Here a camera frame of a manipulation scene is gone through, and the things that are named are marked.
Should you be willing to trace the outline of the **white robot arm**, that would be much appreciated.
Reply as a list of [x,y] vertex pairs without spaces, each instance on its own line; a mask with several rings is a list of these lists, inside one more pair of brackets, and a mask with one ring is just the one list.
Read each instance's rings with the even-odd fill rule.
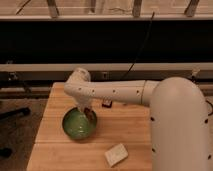
[[84,68],[64,84],[80,109],[106,99],[150,108],[152,171],[211,171],[208,107],[200,88],[183,77],[162,81],[93,82]]

